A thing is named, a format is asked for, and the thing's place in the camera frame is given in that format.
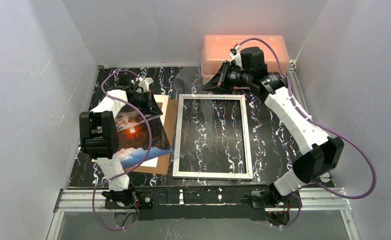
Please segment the sunset landscape photo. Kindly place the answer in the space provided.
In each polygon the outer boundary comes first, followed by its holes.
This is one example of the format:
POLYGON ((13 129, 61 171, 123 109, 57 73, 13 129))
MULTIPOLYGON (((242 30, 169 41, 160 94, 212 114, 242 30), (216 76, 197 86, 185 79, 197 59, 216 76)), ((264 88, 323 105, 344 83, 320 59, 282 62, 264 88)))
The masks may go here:
POLYGON ((136 110, 128 105, 123 106, 115 117, 119 139, 118 159, 125 171, 141 162, 147 152, 149 155, 137 172, 143 169, 153 171, 159 168, 161 160, 168 157, 172 151, 164 129, 166 115, 145 115, 151 129, 152 137, 146 122, 136 110))

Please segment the clear glass sheet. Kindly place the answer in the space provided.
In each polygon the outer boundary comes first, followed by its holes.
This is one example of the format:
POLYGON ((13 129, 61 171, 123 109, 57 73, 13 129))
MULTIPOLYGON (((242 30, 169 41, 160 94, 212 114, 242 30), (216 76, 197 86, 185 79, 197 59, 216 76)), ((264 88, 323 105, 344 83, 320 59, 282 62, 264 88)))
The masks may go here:
POLYGON ((186 155, 182 139, 185 135, 191 132, 187 130, 186 115, 189 112, 194 113, 193 105, 188 101, 197 99, 197 95, 203 93, 202 85, 203 78, 199 68, 183 68, 178 73, 175 73, 170 80, 170 93, 168 94, 171 100, 176 101, 176 123, 173 138, 172 159, 177 161, 180 157, 186 155))

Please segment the white picture frame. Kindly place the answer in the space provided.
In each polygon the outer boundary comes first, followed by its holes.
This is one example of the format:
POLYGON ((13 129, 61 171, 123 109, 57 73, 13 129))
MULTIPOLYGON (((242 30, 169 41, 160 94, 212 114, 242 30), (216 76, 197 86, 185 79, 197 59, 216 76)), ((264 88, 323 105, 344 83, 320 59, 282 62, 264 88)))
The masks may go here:
POLYGON ((252 181, 244 95, 180 94, 174 138, 174 178, 252 181))

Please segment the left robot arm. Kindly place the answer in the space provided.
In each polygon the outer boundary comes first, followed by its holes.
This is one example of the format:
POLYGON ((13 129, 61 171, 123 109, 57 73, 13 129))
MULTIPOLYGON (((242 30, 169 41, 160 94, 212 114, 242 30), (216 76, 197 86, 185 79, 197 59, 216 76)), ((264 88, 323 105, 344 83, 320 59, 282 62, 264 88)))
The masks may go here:
POLYGON ((106 87, 102 101, 79 115, 80 148, 104 174, 111 191, 129 188, 128 173, 143 162, 171 152, 163 126, 165 103, 157 103, 153 79, 129 77, 106 87))

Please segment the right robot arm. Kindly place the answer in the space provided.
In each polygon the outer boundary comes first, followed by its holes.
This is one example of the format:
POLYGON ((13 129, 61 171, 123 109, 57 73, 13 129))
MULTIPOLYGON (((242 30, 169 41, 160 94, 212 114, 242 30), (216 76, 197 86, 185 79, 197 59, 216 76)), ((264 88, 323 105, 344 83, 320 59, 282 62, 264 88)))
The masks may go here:
POLYGON ((264 52, 257 46, 230 50, 216 75, 205 83, 206 92, 228 94, 235 87, 249 88, 282 121, 296 141, 301 157, 291 169, 269 186, 276 200, 311 183, 337 166, 344 143, 309 122, 306 111, 289 93, 290 81, 279 72, 269 72, 264 52))

